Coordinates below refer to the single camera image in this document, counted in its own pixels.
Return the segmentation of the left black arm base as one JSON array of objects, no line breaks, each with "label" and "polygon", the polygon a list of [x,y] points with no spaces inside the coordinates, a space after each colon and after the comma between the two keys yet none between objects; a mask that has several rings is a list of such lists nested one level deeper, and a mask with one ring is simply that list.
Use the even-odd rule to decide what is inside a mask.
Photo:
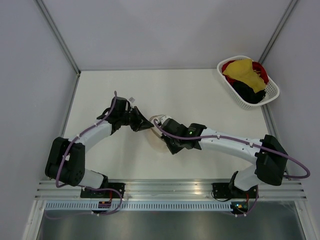
[{"label": "left black arm base", "polygon": [[82,199],[120,199],[124,196],[126,184],[123,182],[111,182],[108,184],[110,190],[84,188],[80,192]]}]

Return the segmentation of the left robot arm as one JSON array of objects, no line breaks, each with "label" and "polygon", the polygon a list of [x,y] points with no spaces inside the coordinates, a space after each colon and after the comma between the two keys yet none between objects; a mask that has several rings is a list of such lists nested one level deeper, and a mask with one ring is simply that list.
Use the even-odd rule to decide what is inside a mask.
[{"label": "left robot arm", "polygon": [[57,188],[79,186],[91,189],[98,198],[106,197],[109,193],[108,177],[86,168],[86,153],[122,126],[129,126],[133,132],[154,127],[129,100],[114,96],[110,107],[91,126],[73,137],[53,140],[45,175],[55,180]]}]

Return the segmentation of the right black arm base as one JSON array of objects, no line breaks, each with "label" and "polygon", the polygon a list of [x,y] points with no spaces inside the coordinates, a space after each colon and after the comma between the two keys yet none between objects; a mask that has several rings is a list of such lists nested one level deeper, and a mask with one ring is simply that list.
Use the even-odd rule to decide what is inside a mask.
[{"label": "right black arm base", "polygon": [[230,187],[229,183],[216,182],[212,183],[211,196],[219,202],[227,202],[236,198],[241,193],[234,187]]}]

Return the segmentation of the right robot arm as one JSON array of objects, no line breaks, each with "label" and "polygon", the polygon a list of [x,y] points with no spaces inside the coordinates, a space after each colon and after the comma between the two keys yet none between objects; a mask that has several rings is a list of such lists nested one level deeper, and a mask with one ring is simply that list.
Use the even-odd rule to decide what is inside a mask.
[{"label": "right robot arm", "polygon": [[183,149],[211,150],[249,162],[250,166],[237,170],[227,184],[228,192],[234,198],[241,197],[261,183],[271,186],[282,184],[287,153],[272,135],[267,134],[263,139],[237,138],[198,123],[185,126],[168,116],[156,118],[153,122],[173,155]]}]

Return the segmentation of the cream mesh laundry bag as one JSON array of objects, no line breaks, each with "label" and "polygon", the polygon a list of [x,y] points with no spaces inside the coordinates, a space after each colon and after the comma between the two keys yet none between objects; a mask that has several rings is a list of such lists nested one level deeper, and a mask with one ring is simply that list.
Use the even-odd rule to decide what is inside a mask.
[{"label": "cream mesh laundry bag", "polygon": [[[150,117],[149,121],[151,123],[154,123],[154,120],[156,120],[156,123],[161,125],[162,123],[161,123],[160,117],[162,117],[163,115],[165,114],[154,115]],[[168,153],[169,149],[161,137],[162,137],[162,132],[159,131],[158,128],[155,126],[152,128],[149,128],[146,131],[146,138],[149,145],[159,153]]]}]

